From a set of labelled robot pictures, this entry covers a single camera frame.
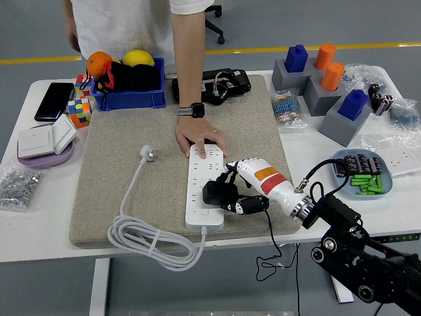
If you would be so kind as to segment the person's right hand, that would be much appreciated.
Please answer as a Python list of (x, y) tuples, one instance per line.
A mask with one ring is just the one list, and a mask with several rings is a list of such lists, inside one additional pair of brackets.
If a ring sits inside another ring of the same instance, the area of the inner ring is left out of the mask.
[(81, 49), (78, 42), (78, 34), (75, 26), (69, 26), (66, 29), (67, 40), (70, 44), (70, 47), (76, 52), (80, 53)]

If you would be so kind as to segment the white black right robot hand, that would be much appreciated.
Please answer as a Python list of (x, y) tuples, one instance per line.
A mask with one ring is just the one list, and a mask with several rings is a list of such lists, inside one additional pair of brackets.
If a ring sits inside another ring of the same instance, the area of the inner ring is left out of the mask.
[(228, 163), (223, 173), (227, 176), (233, 173), (230, 182), (239, 175), (246, 184), (253, 187), (259, 195), (240, 199), (238, 195), (221, 199), (215, 205), (239, 215), (250, 215), (266, 211), (270, 202), (276, 202), (284, 213), (292, 219), (304, 220), (312, 211), (310, 197), (298, 189), (282, 175), (275, 167), (261, 158), (244, 159)]

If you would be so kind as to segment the person's left hand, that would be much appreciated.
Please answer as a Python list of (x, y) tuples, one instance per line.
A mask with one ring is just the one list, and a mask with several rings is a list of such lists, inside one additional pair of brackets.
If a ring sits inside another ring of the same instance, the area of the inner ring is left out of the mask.
[(205, 118), (180, 116), (176, 126), (176, 138), (187, 158), (190, 156), (192, 142), (197, 146), (200, 158), (205, 159), (205, 140), (215, 142), (224, 155), (228, 154), (228, 145), (223, 132), (212, 126)]

